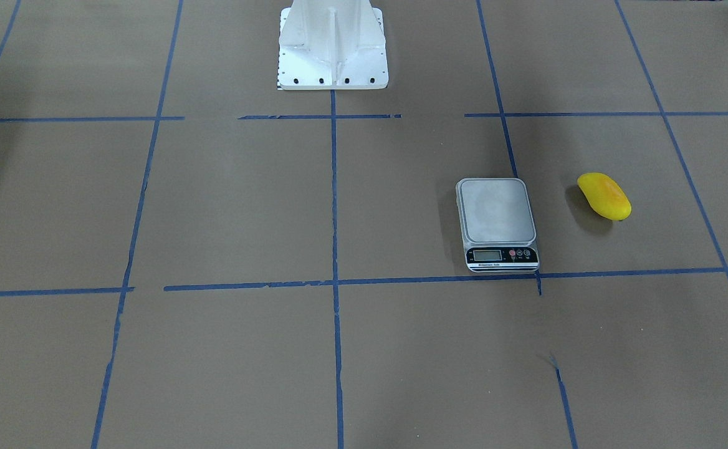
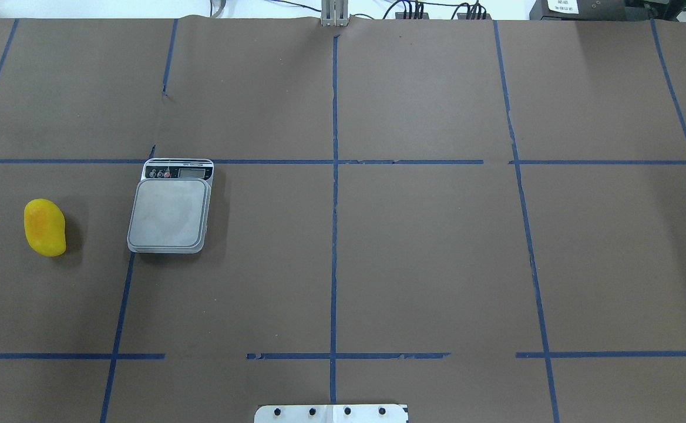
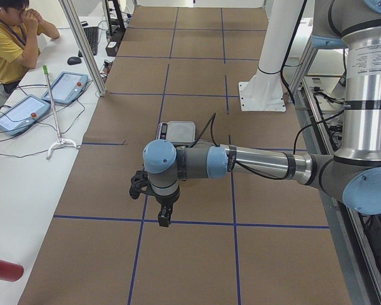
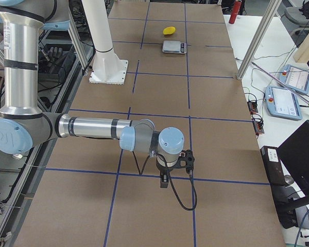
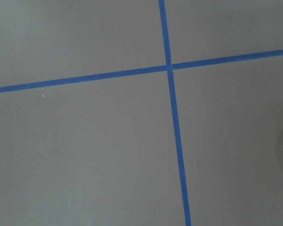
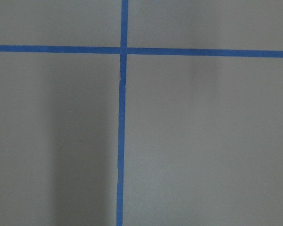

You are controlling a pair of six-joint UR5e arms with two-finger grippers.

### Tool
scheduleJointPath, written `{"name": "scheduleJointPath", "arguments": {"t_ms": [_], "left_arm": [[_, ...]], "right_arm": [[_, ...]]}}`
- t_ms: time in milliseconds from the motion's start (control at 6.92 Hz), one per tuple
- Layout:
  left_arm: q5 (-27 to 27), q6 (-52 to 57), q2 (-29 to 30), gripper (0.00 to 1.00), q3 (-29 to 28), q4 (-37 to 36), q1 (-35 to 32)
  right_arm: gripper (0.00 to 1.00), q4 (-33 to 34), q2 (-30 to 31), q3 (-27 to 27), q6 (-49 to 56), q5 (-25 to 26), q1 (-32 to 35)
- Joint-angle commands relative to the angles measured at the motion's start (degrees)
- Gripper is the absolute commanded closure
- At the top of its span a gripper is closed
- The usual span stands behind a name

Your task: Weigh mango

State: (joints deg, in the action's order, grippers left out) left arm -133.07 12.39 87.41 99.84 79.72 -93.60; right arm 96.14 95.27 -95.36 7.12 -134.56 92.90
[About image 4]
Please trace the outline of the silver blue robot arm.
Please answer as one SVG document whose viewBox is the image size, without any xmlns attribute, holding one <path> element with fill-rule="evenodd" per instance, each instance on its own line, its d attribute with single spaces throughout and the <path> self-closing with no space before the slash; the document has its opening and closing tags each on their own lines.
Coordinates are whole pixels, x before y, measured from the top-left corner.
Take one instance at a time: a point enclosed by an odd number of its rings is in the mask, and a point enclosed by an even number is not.
<svg viewBox="0 0 309 247">
<path fill-rule="evenodd" d="M 157 159 L 162 188 L 179 167 L 183 133 L 174 127 L 156 131 L 152 121 L 81 118 L 44 113 L 38 107 L 39 30 L 68 29 L 68 1 L 0 1 L 3 21 L 5 104 L 0 108 L 0 151 L 18 154 L 48 140 L 68 136 L 116 139 L 121 149 Z"/>
</svg>

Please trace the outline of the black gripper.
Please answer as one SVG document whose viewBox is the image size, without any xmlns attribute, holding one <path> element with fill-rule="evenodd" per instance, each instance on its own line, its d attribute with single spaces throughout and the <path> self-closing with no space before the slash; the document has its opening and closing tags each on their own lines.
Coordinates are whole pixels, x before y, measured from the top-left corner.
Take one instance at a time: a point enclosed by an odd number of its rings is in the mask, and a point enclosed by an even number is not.
<svg viewBox="0 0 309 247">
<path fill-rule="evenodd" d="M 160 188 L 168 188 L 169 185 L 169 167 L 165 165 L 165 162 L 161 159 L 156 159 L 156 166 L 160 171 Z"/>
</svg>

